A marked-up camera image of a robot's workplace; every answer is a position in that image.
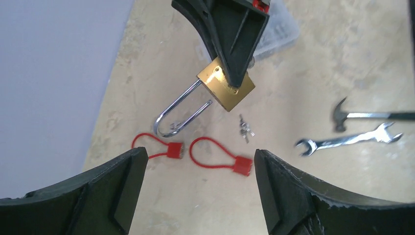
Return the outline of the brass padlock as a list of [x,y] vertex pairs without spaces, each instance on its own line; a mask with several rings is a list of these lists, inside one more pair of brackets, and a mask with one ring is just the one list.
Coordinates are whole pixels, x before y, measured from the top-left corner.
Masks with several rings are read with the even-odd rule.
[[212,104],[212,100],[208,100],[187,120],[181,122],[180,125],[174,127],[168,133],[163,133],[159,130],[161,121],[200,85],[203,85],[205,88],[207,88],[215,100],[227,112],[230,112],[233,108],[235,108],[237,104],[239,104],[255,88],[255,85],[247,72],[243,75],[242,85],[239,88],[231,86],[230,83],[226,80],[227,76],[225,75],[224,68],[225,67],[222,65],[222,62],[218,57],[215,58],[207,67],[205,67],[197,75],[196,82],[187,88],[156,118],[153,124],[154,134],[163,138],[170,138],[178,134]]

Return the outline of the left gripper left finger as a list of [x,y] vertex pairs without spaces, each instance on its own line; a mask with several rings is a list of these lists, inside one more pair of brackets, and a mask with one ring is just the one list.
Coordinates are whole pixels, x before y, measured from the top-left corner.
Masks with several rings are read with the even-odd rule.
[[148,162],[144,147],[22,198],[0,201],[3,235],[126,235]]

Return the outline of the brass padlock key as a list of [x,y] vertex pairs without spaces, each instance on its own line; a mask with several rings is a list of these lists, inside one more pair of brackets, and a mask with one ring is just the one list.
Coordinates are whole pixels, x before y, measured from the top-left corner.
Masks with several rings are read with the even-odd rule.
[[253,68],[255,65],[255,57],[253,56],[248,64],[248,69]]

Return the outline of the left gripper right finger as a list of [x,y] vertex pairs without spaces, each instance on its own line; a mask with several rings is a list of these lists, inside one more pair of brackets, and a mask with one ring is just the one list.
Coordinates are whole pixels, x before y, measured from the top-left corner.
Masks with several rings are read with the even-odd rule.
[[255,176],[270,235],[412,235],[415,206],[361,195],[256,150]]

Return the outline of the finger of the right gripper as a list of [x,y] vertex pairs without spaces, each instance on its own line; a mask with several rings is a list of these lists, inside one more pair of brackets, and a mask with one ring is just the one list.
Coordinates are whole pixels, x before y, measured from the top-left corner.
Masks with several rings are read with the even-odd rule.
[[208,23],[227,82],[239,88],[268,22],[269,0],[208,0]]
[[219,34],[213,20],[213,0],[172,0],[171,6],[179,11],[197,30],[211,59],[221,56]]

